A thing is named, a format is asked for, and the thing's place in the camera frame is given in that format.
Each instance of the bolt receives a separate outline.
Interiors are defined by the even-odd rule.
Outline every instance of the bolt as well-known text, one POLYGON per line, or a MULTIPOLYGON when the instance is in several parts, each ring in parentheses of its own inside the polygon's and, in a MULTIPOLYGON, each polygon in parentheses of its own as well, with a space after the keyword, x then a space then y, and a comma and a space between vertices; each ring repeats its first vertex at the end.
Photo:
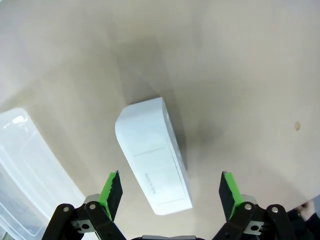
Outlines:
POLYGON ((252 206, 247 203, 246 205, 244 205, 244 208, 247 209, 247 210, 251 210, 251 209, 252 209, 252 206))
POLYGON ((271 210, 272 210, 272 212, 274 212, 274 213, 277 213, 277 212, 278 212, 278 208, 277 208, 277 207, 275 207, 275 206, 274 206, 274 207, 272 207, 272 208, 271 208, 271 210))

